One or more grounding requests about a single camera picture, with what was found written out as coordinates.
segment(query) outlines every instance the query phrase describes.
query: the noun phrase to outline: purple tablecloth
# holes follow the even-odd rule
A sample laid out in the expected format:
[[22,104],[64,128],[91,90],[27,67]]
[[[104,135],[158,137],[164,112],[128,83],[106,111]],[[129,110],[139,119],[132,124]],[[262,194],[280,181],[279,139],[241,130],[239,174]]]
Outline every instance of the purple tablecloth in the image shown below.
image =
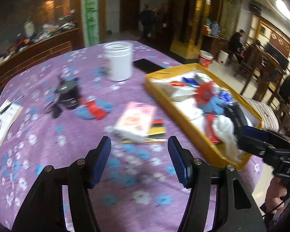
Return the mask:
[[[179,65],[157,50],[132,43],[134,60],[146,58],[158,65]],[[112,151],[107,166],[98,186],[89,191],[101,230],[177,231],[189,190],[178,182],[166,142],[121,144],[112,133],[112,126],[128,102],[156,105],[143,88],[144,73],[134,69],[129,80],[111,82],[100,73],[106,62],[103,53],[103,47],[98,45],[55,57],[12,78],[3,90],[0,106],[6,99],[25,94],[19,101],[24,108],[0,148],[0,222],[7,228],[12,227],[20,205],[46,165],[66,167],[85,157],[102,136],[108,135]],[[60,73],[79,77],[82,97],[112,102],[112,111],[102,120],[80,119],[76,109],[64,110],[57,119],[45,114],[44,107],[53,99]],[[164,120],[167,136],[176,135],[184,148],[203,159],[159,106],[155,117]],[[259,158],[252,157],[241,172],[251,190],[260,177],[262,165]],[[214,210],[213,188],[207,230],[212,227]],[[66,188],[64,212],[67,228],[73,231]]]

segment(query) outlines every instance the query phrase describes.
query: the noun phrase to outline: dark jacket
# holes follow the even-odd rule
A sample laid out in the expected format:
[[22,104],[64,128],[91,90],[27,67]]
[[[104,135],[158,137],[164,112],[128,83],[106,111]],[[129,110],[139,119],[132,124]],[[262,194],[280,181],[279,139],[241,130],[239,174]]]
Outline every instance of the dark jacket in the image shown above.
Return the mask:
[[230,41],[229,41],[229,46],[228,49],[232,51],[233,53],[238,52],[238,48],[242,47],[242,44],[240,42],[241,34],[239,32],[235,33]]
[[286,103],[289,103],[290,97],[290,75],[286,77],[279,90],[279,95],[283,98]]
[[155,21],[155,14],[152,10],[143,10],[140,13],[140,21],[142,25],[151,25]]

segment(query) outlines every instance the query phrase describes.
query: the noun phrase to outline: doorway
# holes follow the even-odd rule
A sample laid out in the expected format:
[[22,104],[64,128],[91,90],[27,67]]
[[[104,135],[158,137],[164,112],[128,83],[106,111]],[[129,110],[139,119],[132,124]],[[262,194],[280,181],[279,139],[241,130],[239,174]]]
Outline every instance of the doorway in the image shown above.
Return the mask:
[[120,0],[120,32],[138,29],[141,0]]

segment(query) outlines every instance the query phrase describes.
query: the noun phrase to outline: man in black jacket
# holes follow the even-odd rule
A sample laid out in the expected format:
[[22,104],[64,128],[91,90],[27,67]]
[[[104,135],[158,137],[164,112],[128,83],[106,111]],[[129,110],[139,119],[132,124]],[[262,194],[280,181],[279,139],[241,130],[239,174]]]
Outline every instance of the man in black jacket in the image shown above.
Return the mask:
[[150,36],[155,21],[155,14],[149,9],[148,4],[145,4],[144,10],[140,13],[140,21],[143,25],[143,37]]
[[238,54],[238,48],[242,47],[242,44],[240,42],[240,38],[245,36],[245,31],[240,30],[239,32],[236,32],[230,39],[228,49],[229,52],[235,54],[237,57],[239,56]]
[[290,97],[290,75],[286,77],[285,81],[282,83],[279,95],[285,101],[285,103],[289,104],[289,97]]

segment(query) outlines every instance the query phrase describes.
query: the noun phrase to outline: pillar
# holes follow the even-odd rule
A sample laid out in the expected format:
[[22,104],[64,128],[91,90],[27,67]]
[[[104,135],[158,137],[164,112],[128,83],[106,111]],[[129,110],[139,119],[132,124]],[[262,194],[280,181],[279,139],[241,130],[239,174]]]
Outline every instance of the pillar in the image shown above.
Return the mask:
[[211,0],[179,0],[179,13],[170,56],[183,64],[197,61],[203,40],[203,25]]

